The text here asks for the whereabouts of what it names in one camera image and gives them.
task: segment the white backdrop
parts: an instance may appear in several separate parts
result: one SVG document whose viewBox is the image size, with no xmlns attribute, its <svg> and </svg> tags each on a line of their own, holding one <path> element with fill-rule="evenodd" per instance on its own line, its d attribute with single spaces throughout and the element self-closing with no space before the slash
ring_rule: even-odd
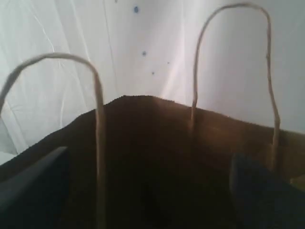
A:
<svg viewBox="0 0 305 229">
<path fill-rule="evenodd" d="M 29 57 L 69 52 L 96 66 L 106 103 L 124 94 L 146 94 L 190 105 L 200 29 L 217 7 L 234 2 L 0 0 L 0 86 Z M 305 133 L 305 1 L 251 2 L 266 8 L 272 19 L 272 79 L 281 127 Z M 201 48 L 200 108 L 273 125 L 266 25 L 261 13 L 249 9 L 227 10 L 212 21 Z M 7 98 L 0 151 L 20 153 L 94 104 L 85 67 L 41 62 L 24 71 Z"/>
</svg>

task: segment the paper bag handle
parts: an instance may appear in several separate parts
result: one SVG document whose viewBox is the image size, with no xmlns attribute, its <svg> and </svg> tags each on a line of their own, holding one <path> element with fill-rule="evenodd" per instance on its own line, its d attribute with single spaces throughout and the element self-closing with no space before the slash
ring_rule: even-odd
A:
<svg viewBox="0 0 305 229">
<path fill-rule="evenodd" d="M 99 74 L 95 67 L 87 60 L 67 53 L 47 53 L 42 54 L 27 61 L 24 61 L 18 65 L 8 76 L 4 87 L 2 88 L 0 94 L 0 114 L 4 105 L 4 100 L 9 93 L 11 87 L 16 82 L 20 73 L 23 69 L 31 66 L 37 62 L 44 59 L 68 59 L 74 60 L 76 62 L 86 65 L 93 73 L 94 90 L 96 98 L 96 161 L 97 161 L 97 228 L 106 228 L 106 214 L 105 214 L 105 114 L 103 106 L 103 94 L 102 94 L 102 84 L 99 79 Z"/>
<path fill-rule="evenodd" d="M 271 81 L 271 21 L 270 21 L 270 16 L 268 12 L 253 3 L 249 2 L 242 2 L 242 3 L 236 3 L 236 4 L 229 4 L 222 6 L 218 9 L 216 9 L 207 19 L 205 22 L 201 32 L 200 36 L 197 42 L 197 50 L 196 50 L 196 55 L 195 55 L 195 63 L 194 63 L 194 69 L 193 69 L 193 104 L 192 104 L 192 111 L 191 111 L 191 131 L 193 132 L 194 129 L 194 124 L 195 124 L 195 110 L 197 106 L 197 101 L 198 101 L 198 61 L 199 61 L 199 53 L 200 53 L 200 45 L 202 43 L 203 35 L 206 31 L 206 28 L 208 27 L 209 23 L 211 20 L 216 16 L 216 14 L 220 13 L 221 11 L 225 9 L 232 9 L 232 8 L 252 8 L 254 10 L 258 10 L 264 14 L 264 16 L 267 18 L 268 22 L 268 28 L 267 28 L 267 68 L 268 68 L 268 73 L 267 73 L 267 79 L 268 79 L 268 89 L 269 89 L 269 94 L 271 98 L 271 104 L 272 104 L 272 109 L 274 113 L 274 135 L 273 135 L 273 145 L 272 145 L 272 154 L 271 154 L 271 170 L 276 169 L 276 159 L 277 159 L 277 147 L 278 147 L 278 141 L 279 141 L 279 132 L 280 132 L 280 115 L 278 113 L 278 109 L 275 103 L 275 97 L 272 89 L 272 81 Z"/>
</svg>

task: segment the white wall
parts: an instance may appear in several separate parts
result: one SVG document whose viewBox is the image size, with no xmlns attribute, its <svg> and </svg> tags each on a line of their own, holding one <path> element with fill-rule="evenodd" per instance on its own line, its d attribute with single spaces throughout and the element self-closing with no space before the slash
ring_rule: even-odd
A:
<svg viewBox="0 0 305 229">
<path fill-rule="evenodd" d="M 2 1 L 0 85 L 10 70 L 33 55 L 70 52 L 97 67 L 106 102 L 123 94 L 149 94 L 190 105 L 199 31 L 213 10 L 233 2 Z M 252 2 L 265 7 L 272 19 L 272 78 L 282 128 L 305 133 L 305 1 Z M 201 48 L 198 106 L 272 126 L 265 50 L 262 14 L 235 9 L 218 15 Z M 2 118 L 22 152 L 93 108 L 88 70 L 70 61 L 44 61 L 27 69 L 14 85 Z"/>
</svg>

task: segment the brown paper bag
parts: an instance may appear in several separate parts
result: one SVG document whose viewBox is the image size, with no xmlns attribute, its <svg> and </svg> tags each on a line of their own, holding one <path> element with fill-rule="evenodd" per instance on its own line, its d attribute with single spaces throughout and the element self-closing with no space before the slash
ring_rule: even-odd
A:
<svg viewBox="0 0 305 229">
<path fill-rule="evenodd" d="M 218 12 L 235 7 L 260 10 L 268 20 L 267 76 L 274 129 L 196 109 L 197 66 L 204 31 Z M 94 228 L 96 222 L 99 228 L 234 228 L 237 222 L 228 180 L 235 152 L 251 155 L 287 180 L 305 173 L 305 136 L 279 131 L 270 75 L 270 42 L 270 19 L 264 9 L 250 3 L 217 9 L 198 41 L 191 109 L 151 96 L 124 96 L 105 105 L 103 111 L 95 74 L 98 115 L 93 111 L 81 115 L 1 166 L 0 181 L 31 165 L 44 152 L 67 146 L 71 190 L 59 228 Z M 53 53 L 37 61 L 58 57 Z M 15 71 L 19 74 L 30 64 Z M 8 90 L 13 83 L 7 83 Z M 8 90 L 1 94 L 0 102 L 4 102 Z"/>
</svg>

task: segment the blue dot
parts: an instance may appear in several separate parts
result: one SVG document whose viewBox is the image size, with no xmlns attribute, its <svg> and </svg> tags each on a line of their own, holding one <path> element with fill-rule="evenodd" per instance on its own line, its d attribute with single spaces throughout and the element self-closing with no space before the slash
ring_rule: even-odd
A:
<svg viewBox="0 0 305 229">
<path fill-rule="evenodd" d="M 135 13 L 138 13 L 139 12 L 139 7 L 134 7 L 134 9 L 133 9 L 133 11 L 135 12 Z"/>
</svg>

